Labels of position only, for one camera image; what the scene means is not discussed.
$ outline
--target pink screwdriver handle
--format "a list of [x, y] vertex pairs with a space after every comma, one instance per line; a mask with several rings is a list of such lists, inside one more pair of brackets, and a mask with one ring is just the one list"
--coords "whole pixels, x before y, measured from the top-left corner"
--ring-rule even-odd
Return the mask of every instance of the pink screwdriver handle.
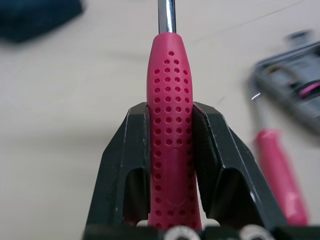
[[157, 35], [147, 71], [150, 112], [150, 213], [158, 229], [186, 225], [200, 230], [201, 220], [193, 166], [191, 71], [182, 38]]
[[302, 195], [279, 144], [279, 132], [262, 130], [256, 137], [262, 172], [290, 225], [306, 225], [307, 211]]

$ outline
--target metal screwdriver shaft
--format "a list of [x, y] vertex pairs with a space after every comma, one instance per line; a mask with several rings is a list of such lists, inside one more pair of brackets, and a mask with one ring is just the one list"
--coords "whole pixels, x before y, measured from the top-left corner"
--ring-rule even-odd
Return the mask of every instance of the metal screwdriver shaft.
[[176, 32], [175, 0], [158, 0], [159, 34]]

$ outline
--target black fabric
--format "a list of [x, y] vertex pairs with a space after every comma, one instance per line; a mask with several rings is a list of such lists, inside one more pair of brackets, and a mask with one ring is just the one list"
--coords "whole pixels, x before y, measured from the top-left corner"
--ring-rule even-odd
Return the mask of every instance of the black fabric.
[[0, 38], [23, 42], [82, 12], [79, 0], [0, 0]]

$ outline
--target light wooden surface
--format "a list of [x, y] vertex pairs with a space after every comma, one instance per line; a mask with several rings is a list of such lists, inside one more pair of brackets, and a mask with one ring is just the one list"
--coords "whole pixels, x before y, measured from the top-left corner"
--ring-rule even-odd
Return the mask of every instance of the light wooden surface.
[[[303, 29], [320, 39], [318, 0], [176, 0], [194, 100], [217, 108], [252, 149], [244, 82]], [[146, 100], [157, 0], [90, 0], [83, 16], [20, 46], [0, 45], [0, 238], [80, 239], [101, 155]], [[320, 224], [320, 142], [266, 102]]]

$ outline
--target open tool case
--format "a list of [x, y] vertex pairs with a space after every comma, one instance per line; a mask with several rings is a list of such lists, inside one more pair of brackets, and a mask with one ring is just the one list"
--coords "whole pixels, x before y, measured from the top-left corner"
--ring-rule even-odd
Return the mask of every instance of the open tool case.
[[308, 43], [309, 31], [288, 36], [290, 51], [256, 64], [254, 79], [305, 127], [320, 134], [320, 41]]

